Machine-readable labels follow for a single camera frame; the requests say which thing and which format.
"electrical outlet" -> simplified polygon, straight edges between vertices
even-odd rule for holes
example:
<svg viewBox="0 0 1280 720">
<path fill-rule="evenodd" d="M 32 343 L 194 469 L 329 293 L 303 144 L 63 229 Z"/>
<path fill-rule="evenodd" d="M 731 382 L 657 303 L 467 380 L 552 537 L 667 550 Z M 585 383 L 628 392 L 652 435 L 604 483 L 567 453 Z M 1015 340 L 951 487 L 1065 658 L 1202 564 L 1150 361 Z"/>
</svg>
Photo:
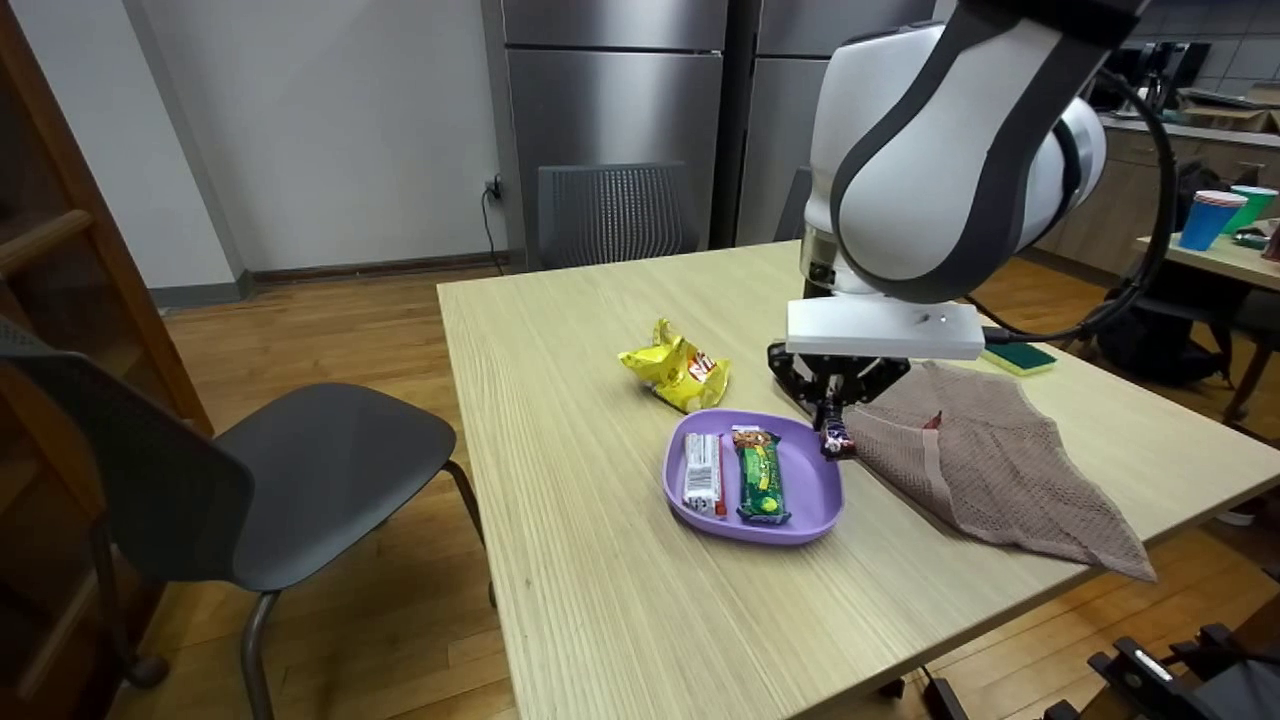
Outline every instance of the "electrical outlet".
<svg viewBox="0 0 1280 720">
<path fill-rule="evenodd" d="M 484 181 L 484 188 L 489 191 L 489 195 L 494 200 L 502 200 L 502 176 L 494 174 L 492 178 Z"/>
</svg>

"towel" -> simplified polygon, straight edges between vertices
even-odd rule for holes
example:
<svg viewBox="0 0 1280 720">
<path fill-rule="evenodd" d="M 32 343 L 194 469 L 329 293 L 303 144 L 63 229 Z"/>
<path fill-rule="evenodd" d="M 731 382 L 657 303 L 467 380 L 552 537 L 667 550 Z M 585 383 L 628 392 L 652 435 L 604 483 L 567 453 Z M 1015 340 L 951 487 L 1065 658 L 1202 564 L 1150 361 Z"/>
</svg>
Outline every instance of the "towel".
<svg viewBox="0 0 1280 720">
<path fill-rule="evenodd" d="M 965 534 L 1156 579 L 1124 515 L 1010 378 L 922 363 L 845 424 L 872 471 Z"/>
</svg>

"chair backrest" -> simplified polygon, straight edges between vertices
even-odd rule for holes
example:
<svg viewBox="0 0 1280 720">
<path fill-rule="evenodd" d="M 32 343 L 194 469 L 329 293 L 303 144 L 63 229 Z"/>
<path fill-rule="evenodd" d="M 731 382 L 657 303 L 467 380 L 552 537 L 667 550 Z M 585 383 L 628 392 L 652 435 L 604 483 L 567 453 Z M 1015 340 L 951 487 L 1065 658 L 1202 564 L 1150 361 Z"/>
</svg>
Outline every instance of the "chair backrest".
<svg viewBox="0 0 1280 720">
<path fill-rule="evenodd" d="M 88 441 L 120 552 L 146 577 L 230 577 L 253 496 L 248 469 L 83 355 L 0 318 L 0 360 L 38 386 Z"/>
<path fill-rule="evenodd" d="M 804 236 L 804 206 L 809 202 L 809 193 L 813 192 L 813 172 L 809 168 L 796 169 L 791 178 L 791 188 L 787 191 L 787 200 L 782 205 L 782 215 L 778 218 L 778 229 L 773 231 L 773 242 L 786 242 Z"/>
<path fill-rule="evenodd" d="M 640 260 L 698 250 L 684 163 L 538 168 L 543 268 Z"/>
</svg>

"hardwood floor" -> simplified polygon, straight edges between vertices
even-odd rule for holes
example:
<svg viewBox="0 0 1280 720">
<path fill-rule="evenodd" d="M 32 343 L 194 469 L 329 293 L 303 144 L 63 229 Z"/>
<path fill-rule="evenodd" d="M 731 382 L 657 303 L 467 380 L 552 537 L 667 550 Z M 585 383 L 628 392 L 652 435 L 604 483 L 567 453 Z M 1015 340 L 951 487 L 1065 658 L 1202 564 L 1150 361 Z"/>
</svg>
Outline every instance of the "hardwood floor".
<svg viewBox="0 0 1280 720">
<path fill-rule="evenodd" d="M 271 287 L 250 302 L 166 322 L 219 430 L 294 387 L 352 382 L 452 423 L 460 430 L 454 457 L 470 468 L 435 284 L 486 274 Z M 1050 331 L 1078 320 L 1102 291 L 1015 260 L 978 297 L 1015 324 Z M 1249 352 L 1242 341 L 1242 364 Z M 1212 382 L 1156 389 L 1215 416 L 1230 396 Z M 1280 370 L 1263 379 L 1247 424 L 1280 436 Z M 1266 530 L 1228 539 L 1263 555 L 1276 547 Z M 1152 561 L 1156 584 L 1101 575 L 929 669 L 954 683 L 975 719 L 1038 717 L 1057 700 L 1079 707 L 1092 697 L 1101 680 L 1084 661 L 1115 638 L 1160 647 L 1202 624 L 1238 624 L 1276 594 L 1254 562 L 1203 530 L 1153 548 Z M 278 717 L 515 720 L 486 584 L 484 551 L 440 475 L 384 528 L 282 596 L 265 641 Z M 173 674 L 152 691 L 122 688 L 111 717 L 247 717 L 237 651 L 252 600 L 224 584 L 170 584 L 145 647 L 168 657 Z M 835 698 L 806 717 L 922 717 L 920 687 L 913 678 L 896 702 Z"/>
</svg>

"sponge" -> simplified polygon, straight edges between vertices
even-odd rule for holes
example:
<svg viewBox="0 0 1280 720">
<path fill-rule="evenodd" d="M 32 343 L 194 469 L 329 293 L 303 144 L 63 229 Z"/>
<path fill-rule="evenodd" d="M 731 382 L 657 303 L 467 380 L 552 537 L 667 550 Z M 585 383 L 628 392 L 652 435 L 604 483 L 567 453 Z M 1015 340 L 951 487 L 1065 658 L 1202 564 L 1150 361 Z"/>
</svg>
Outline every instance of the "sponge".
<svg viewBox="0 0 1280 720">
<path fill-rule="evenodd" d="M 1025 342 L 988 345 L 982 351 L 982 359 L 1020 378 L 1051 370 L 1057 361 L 1048 352 Z"/>
</svg>

